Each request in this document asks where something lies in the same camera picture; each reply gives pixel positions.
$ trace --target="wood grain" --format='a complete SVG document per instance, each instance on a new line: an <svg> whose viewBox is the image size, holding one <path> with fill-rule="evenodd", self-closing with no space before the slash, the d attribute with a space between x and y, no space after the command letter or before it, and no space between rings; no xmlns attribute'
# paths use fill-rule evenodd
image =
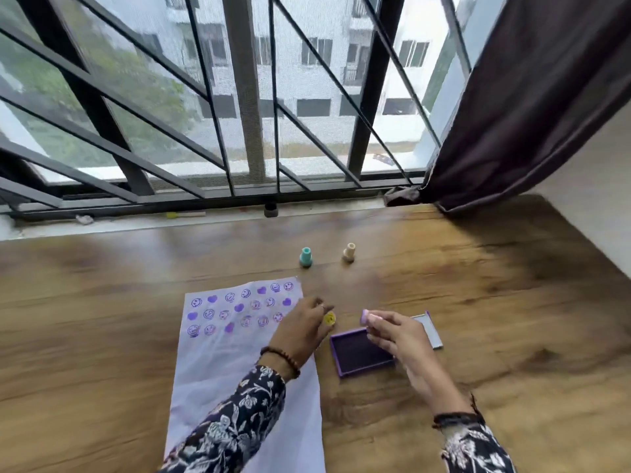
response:
<svg viewBox="0 0 631 473"><path fill-rule="evenodd" d="M414 206L0 243L3 473L154 471L184 294L292 275L338 332L362 308L429 310L521 473L628 471L631 281L524 197L457 221ZM444 471L399 371L340 380L328 344L316 359L328 473Z"/></svg>

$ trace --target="black floral shirt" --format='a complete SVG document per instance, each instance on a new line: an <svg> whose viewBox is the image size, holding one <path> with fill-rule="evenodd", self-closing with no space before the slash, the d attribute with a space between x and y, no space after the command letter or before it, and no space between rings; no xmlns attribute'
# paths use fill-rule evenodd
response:
<svg viewBox="0 0 631 473"><path fill-rule="evenodd" d="M158 473L232 473L259 451L285 405L285 382L271 368L256 366L232 397L211 411L189 437L177 445ZM437 418L447 438L442 458L449 473L514 473L509 455L491 430L458 415Z"/></svg>

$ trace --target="white sheet of paper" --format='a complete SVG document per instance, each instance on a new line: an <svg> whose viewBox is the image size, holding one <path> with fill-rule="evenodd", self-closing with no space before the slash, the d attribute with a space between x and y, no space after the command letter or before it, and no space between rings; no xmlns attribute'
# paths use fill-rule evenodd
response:
<svg viewBox="0 0 631 473"><path fill-rule="evenodd" d="M425 327L425 333L427 334L427 337L430 339L430 343L432 344L432 348L435 350L441 348L442 341L438 336L438 331L436 330L436 327L434 327L430 315L428 313L422 313L421 315L416 315L412 318L417 322L423 324L423 327Z"/></svg>
<svg viewBox="0 0 631 473"><path fill-rule="evenodd" d="M297 278L186 294L165 456L233 394L276 326L302 297ZM287 386L285 410L244 471L324 473L320 384L311 357Z"/></svg>

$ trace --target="purple stamp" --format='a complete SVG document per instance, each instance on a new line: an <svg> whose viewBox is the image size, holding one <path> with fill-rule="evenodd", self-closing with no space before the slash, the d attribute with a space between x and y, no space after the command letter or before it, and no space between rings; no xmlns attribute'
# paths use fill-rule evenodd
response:
<svg viewBox="0 0 631 473"><path fill-rule="evenodd" d="M197 337L199 335L199 326L190 326L186 332L191 336L191 337Z"/></svg>

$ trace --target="purple ink pad frame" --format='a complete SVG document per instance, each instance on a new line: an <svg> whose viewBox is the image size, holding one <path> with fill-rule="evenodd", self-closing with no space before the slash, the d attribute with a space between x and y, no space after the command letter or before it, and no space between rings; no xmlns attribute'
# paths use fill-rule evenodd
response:
<svg viewBox="0 0 631 473"><path fill-rule="evenodd" d="M374 363L374 364L367 365L367 366L363 366L363 367L360 367L360 368L355 368L354 370L349 370L348 372L343 372L342 371L342 367L339 364L339 356L338 356L337 350L335 349L335 343L336 343L336 341L343 340L344 338L353 337L353 336L359 334L360 332L362 332L363 334L366 334L366 328L365 327L363 327L363 328L356 328L354 330L349 330L348 332L343 332L342 334L335 334L335 335L331 336L331 339L330 339L331 352L333 352L333 359L335 360L335 367L337 368L338 376L340 378L343 378L343 377L348 376L348 375L356 374L356 373L359 373L359 372L366 372L367 370L373 370L374 368L379 368L379 367L383 367L383 366L393 365L394 364L394 357L386 352L386 354L388 356L390 356L390 358L388 360L385 360L385 361L382 361L382 362L378 362L378 363Z"/></svg>

